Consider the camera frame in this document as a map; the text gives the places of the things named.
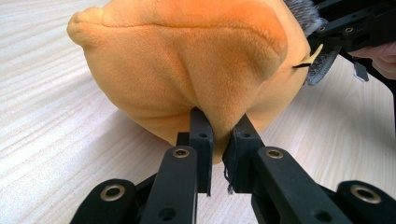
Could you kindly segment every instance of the human hand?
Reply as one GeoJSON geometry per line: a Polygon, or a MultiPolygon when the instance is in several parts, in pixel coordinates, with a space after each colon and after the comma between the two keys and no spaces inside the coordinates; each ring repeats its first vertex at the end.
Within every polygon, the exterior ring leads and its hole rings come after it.
{"type": "Polygon", "coordinates": [[[384,44],[378,47],[367,47],[349,52],[350,55],[359,58],[370,58],[375,68],[382,76],[388,79],[396,79],[396,42],[384,44]]]}

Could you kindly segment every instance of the white wooden surface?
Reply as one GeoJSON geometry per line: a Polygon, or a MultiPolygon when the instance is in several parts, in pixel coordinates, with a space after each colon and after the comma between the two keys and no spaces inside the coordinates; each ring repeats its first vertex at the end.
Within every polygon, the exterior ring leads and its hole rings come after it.
{"type": "MultiPolygon", "coordinates": [[[[0,223],[68,223],[93,187],[139,183],[169,145],[112,105],[82,50],[65,32],[73,13],[106,1],[2,1],[0,5],[0,223]]],[[[359,179],[396,198],[392,95],[360,83],[337,59],[316,87],[303,87],[263,133],[321,185],[359,179]]],[[[227,195],[222,164],[213,196],[199,196],[198,223],[256,223],[248,195],[227,195]]]]}

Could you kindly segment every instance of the plush toy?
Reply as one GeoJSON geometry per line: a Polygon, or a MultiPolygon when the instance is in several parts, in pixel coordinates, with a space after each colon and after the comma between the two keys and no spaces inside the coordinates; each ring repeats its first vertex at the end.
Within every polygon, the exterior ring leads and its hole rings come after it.
{"type": "Polygon", "coordinates": [[[204,111],[214,162],[244,114],[260,132],[285,109],[313,61],[283,0],[113,0],[67,32],[108,99],[172,145],[204,111]]]}

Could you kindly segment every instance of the orange fabric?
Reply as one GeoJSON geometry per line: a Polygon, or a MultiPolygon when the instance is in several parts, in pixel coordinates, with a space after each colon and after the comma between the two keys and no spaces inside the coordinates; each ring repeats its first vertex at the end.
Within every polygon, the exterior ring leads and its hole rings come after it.
{"type": "Polygon", "coordinates": [[[290,103],[307,73],[292,67],[310,51],[282,0],[113,0],[67,32],[108,99],[169,143],[203,110],[214,162],[245,113],[261,131],[290,103]]]}

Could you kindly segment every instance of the orange plush toy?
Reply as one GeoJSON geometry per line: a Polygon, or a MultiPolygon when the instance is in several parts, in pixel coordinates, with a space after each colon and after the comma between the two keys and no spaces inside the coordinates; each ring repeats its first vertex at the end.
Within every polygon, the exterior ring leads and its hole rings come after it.
{"type": "Polygon", "coordinates": [[[108,99],[172,145],[204,111],[221,160],[247,114],[259,132],[285,109],[311,62],[304,32],[283,0],[113,0],[70,20],[108,99]]]}

